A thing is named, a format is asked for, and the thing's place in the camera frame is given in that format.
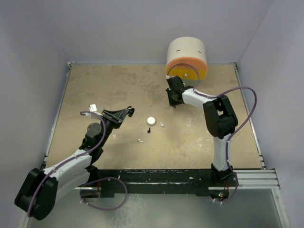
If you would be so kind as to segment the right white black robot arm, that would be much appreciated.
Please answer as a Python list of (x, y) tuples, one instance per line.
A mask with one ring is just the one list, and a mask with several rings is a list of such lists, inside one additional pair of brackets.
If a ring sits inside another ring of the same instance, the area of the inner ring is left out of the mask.
[(231, 136), (238, 125), (237, 116), (226, 95), (211, 96), (185, 86), (179, 76), (166, 76), (166, 89), (170, 106), (187, 104), (202, 109), (208, 132), (213, 136), (214, 158), (211, 180), (222, 186), (232, 174)]

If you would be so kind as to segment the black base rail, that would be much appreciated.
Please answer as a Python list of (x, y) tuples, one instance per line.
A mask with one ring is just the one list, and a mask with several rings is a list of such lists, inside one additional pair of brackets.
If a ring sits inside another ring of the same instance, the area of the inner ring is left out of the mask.
[(230, 169), (131, 169), (101, 170), (87, 168), (89, 179), (84, 186), (100, 189), (102, 198), (115, 194), (190, 194), (225, 200), (229, 191), (238, 186), (238, 178)]

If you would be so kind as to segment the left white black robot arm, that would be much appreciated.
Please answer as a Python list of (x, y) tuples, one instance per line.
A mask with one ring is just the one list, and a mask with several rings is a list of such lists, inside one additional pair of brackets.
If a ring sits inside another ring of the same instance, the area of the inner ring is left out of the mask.
[(93, 164), (103, 153), (103, 146), (114, 129), (120, 128), (124, 119), (132, 117), (135, 108), (129, 106), (118, 111), (81, 111), (82, 116), (95, 116), (97, 123), (88, 125), (80, 147), (63, 161), (43, 170), (34, 168), (26, 176), (14, 205), (29, 218), (44, 219), (55, 203), (74, 188), (97, 183), (98, 175)]

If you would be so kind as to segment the white round earbud case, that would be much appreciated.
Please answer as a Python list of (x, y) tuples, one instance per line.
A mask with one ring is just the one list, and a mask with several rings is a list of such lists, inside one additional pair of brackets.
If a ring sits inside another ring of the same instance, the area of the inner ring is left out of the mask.
[(156, 119), (154, 117), (152, 117), (152, 116), (148, 117), (147, 118), (147, 124), (149, 126), (154, 126), (156, 124)]

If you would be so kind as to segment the black round earbud case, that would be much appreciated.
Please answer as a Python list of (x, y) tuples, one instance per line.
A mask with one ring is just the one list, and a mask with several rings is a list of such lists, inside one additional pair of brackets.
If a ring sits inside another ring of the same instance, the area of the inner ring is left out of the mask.
[(128, 116), (129, 116), (129, 117), (132, 117), (133, 114), (134, 114), (134, 112), (135, 112), (135, 108), (130, 108), (130, 109), (129, 109), (129, 112), (128, 112)]

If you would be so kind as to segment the white round drawer cabinet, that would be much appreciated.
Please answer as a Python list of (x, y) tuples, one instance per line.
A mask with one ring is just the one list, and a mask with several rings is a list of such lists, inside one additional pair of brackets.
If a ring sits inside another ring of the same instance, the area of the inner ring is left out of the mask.
[(205, 45), (200, 39), (180, 37), (169, 44), (166, 75), (179, 76), (186, 86), (196, 86), (207, 72)]

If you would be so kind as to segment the aluminium frame rail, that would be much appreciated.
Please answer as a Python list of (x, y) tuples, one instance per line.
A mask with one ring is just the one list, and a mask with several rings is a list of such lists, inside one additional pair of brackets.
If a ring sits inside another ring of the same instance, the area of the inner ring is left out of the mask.
[(239, 186), (238, 190), (242, 189), (270, 189), (270, 190), (277, 190), (280, 189), (280, 184), (278, 181), (278, 177), (276, 174), (275, 169), (266, 169), (266, 165), (264, 162), (264, 157), (261, 152), (259, 142), (257, 139), (256, 131), (253, 126), (252, 119), (250, 118), (248, 123), (250, 124), (254, 139), (255, 139), (255, 144), (257, 148), (257, 154), (258, 158), (260, 159), (260, 163), (262, 168), (261, 169), (244, 169), (240, 170), (237, 169), (236, 173), (237, 176), (239, 177)]

